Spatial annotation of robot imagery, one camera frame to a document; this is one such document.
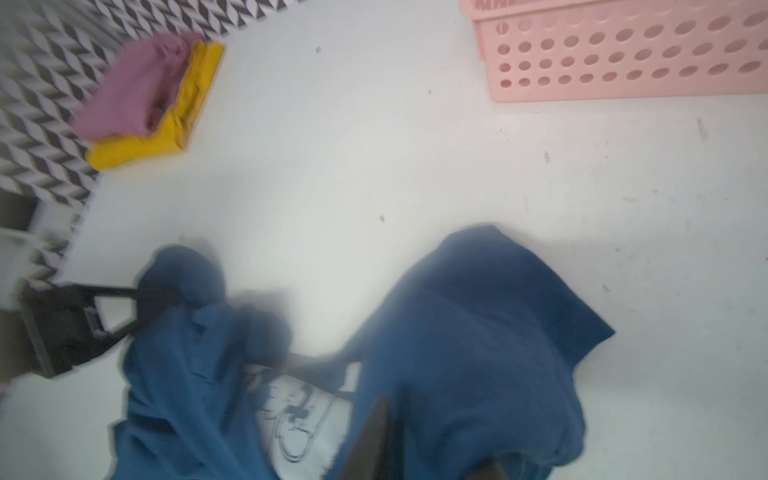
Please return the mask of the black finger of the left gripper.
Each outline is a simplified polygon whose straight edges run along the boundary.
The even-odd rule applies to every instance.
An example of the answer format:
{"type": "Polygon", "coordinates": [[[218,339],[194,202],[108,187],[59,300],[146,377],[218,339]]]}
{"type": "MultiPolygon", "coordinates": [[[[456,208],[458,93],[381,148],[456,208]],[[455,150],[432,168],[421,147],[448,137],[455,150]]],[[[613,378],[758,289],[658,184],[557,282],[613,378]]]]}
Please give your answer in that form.
{"type": "Polygon", "coordinates": [[[174,293],[162,288],[129,288],[115,286],[84,285],[83,293],[88,297],[130,298],[133,300],[168,300],[174,293]]]}

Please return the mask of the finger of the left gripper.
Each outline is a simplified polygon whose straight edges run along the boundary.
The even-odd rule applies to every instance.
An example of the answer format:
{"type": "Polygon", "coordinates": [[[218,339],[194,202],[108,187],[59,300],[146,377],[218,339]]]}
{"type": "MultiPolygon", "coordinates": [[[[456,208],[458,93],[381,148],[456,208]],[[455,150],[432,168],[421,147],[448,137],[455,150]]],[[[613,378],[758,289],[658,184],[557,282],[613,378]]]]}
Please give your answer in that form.
{"type": "Polygon", "coordinates": [[[99,351],[109,351],[122,340],[140,333],[162,314],[162,306],[134,305],[131,313],[132,316],[121,321],[113,330],[109,330],[109,324],[105,322],[110,316],[99,314],[98,325],[101,331],[98,335],[99,351]]]}

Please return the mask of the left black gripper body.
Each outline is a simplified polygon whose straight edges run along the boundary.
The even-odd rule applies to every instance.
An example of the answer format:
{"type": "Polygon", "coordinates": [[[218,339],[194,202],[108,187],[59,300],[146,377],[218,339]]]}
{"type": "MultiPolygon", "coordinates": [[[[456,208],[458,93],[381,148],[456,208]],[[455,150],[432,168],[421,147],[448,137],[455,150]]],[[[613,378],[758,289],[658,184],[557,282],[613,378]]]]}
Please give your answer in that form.
{"type": "Polygon", "coordinates": [[[54,378],[102,355],[97,289],[67,284],[21,291],[21,318],[34,355],[33,372],[54,378]]]}

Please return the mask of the blue mickey t-shirt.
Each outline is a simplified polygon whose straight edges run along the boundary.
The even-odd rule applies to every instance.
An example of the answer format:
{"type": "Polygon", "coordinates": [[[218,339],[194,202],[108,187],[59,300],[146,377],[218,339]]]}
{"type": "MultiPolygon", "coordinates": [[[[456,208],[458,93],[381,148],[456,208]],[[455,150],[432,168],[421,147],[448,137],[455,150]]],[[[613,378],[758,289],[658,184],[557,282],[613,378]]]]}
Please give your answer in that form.
{"type": "Polygon", "coordinates": [[[229,300],[196,248],[159,250],[138,286],[173,300],[136,306],[115,479],[337,479],[378,400],[390,479],[544,479],[583,451],[574,370],[613,335],[492,225],[446,237],[323,359],[291,357],[287,322],[229,300]]]}

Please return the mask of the right gripper own finger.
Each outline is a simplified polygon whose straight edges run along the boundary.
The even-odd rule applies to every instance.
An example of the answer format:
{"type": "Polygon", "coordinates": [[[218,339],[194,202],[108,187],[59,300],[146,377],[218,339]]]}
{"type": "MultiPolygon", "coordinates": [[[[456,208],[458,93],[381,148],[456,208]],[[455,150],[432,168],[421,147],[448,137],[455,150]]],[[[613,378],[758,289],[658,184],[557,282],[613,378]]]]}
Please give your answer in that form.
{"type": "Polygon", "coordinates": [[[374,402],[341,468],[340,480],[387,480],[389,473],[390,401],[374,402]]]}

